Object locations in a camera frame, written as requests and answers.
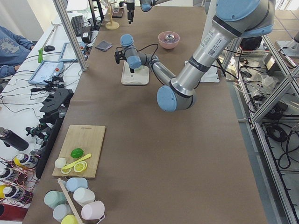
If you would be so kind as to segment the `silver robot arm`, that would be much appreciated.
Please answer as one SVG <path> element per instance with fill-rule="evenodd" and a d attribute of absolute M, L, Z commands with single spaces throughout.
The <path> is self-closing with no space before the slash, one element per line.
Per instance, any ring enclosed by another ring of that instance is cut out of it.
<path fill-rule="evenodd" d="M 140 7 L 143 12 L 150 11 L 155 5 L 168 2 L 170 0 L 140 0 Z M 134 10 L 135 10 L 135 1 L 134 0 L 125 0 L 124 4 L 127 8 L 127 18 L 128 23 L 131 24 L 134 21 Z"/>
<path fill-rule="evenodd" d="M 163 111 L 185 110 L 195 104 L 195 88 L 228 44 L 235 38 L 269 34 L 273 30 L 274 16 L 273 0 L 216 1 L 210 30 L 178 76 L 156 55 L 138 52 L 130 34 L 121 36 L 122 49 L 116 51 L 114 57 L 116 63 L 126 61 L 131 71 L 145 65 L 156 75 L 163 83 L 157 92 L 157 103 Z"/>

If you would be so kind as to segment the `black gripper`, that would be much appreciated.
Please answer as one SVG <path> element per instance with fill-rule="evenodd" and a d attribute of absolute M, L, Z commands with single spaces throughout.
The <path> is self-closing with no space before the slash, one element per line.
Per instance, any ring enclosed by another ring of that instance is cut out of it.
<path fill-rule="evenodd" d="M 127 5 L 127 18 L 128 23 L 131 24 L 134 22 L 134 10 L 135 10 L 135 0 L 126 0 Z"/>
<path fill-rule="evenodd" d="M 122 50 L 116 50 L 114 53 L 114 57 L 115 57 L 115 62 L 117 64 L 120 64 L 121 60 L 124 60 L 124 53 Z"/>

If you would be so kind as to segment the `person blue sleeve forearm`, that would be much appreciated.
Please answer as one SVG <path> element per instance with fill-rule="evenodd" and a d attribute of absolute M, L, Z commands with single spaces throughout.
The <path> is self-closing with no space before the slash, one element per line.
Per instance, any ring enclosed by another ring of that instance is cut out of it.
<path fill-rule="evenodd" d="M 35 47 L 27 38 L 0 27 L 0 77 L 14 75 Z"/>

